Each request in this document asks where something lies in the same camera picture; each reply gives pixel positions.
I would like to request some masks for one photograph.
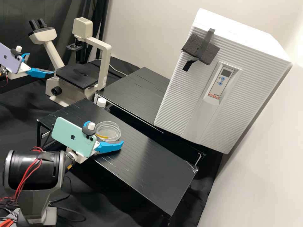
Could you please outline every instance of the black foam pad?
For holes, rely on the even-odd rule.
[[[212,43],[208,43],[202,55],[198,56],[199,49],[202,47],[203,41],[204,39],[201,38],[200,36],[196,34],[192,34],[186,41],[182,50],[191,56],[199,58],[201,62],[209,65],[211,64],[212,60],[215,58],[220,48]]]

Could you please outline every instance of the red wire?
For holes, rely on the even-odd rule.
[[[0,223],[0,227],[8,227],[11,226],[13,223],[14,222],[12,219],[6,219],[4,222]]]
[[[18,193],[18,190],[20,189],[20,187],[21,187],[21,185],[22,185],[21,183],[23,182],[23,180],[24,180],[24,178],[25,178],[27,172],[28,172],[28,171],[30,170],[30,168],[36,163],[37,160],[38,160],[38,159],[35,159],[35,160],[33,161],[33,163],[26,169],[26,171],[25,171],[25,173],[24,173],[24,175],[23,175],[23,177],[22,177],[22,180],[20,181],[20,183],[19,183],[19,185],[18,185],[18,187],[17,187],[17,189],[16,189],[14,198],[16,198],[17,193]]]
[[[41,147],[33,147],[33,148],[36,148],[36,149],[39,149],[40,151],[43,151],[43,149]]]
[[[0,198],[0,201],[4,200],[4,199],[8,199],[8,198],[12,198],[11,196],[7,196],[7,197],[3,197],[3,198]]]
[[[6,84],[3,85],[3,86],[1,86],[0,88],[5,87],[8,83],[9,83],[9,80],[8,80],[7,77],[6,77]]]
[[[42,164],[42,160],[40,160],[39,165],[36,168],[34,168],[23,181],[21,181],[22,182],[22,186],[21,186],[21,188],[19,190],[19,193],[18,193],[18,196],[17,196],[16,200],[18,200],[18,197],[19,197],[19,195],[20,195],[20,193],[21,193],[21,191],[23,189],[23,186],[25,184],[25,181],[30,177],[30,175],[32,175],[33,172],[35,172],[37,169],[39,169],[39,167],[41,166],[41,164]]]

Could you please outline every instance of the black pole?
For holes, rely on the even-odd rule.
[[[102,14],[102,19],[101,19],[101,24],[100,24],[99,40],[103,40],[103,34],[104,34],[105,23],[106,23],[108,3],[109,3],[109,0],[105,0],[104,1],[103,14]],[[96,58],[99,58],[99,57],[100,57],[100,50],[97,49]]]

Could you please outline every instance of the smartphone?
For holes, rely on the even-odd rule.
[[[22,63],[21,56],[15,56],[10,48],[0,43],[0,64],[14,74],[17,74]]]
[[[91,156],[97,140],[95,135],[87,137],[82,128],[62,117],[56,119],[51,136],[86,158]]]

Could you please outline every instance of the white wall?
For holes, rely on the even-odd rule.
[[[295,65],[215,179],[199,227],[302,226],[301,84]]]
[[[113,56],[171,77],[199,8],[272,34],[286,46],[301,0],[111,0],[104,40]]]
[[[293,27],[293,32],[285,46],[285,50],[293,61],[303,66],[303,9],[298,19],[294,21]]]

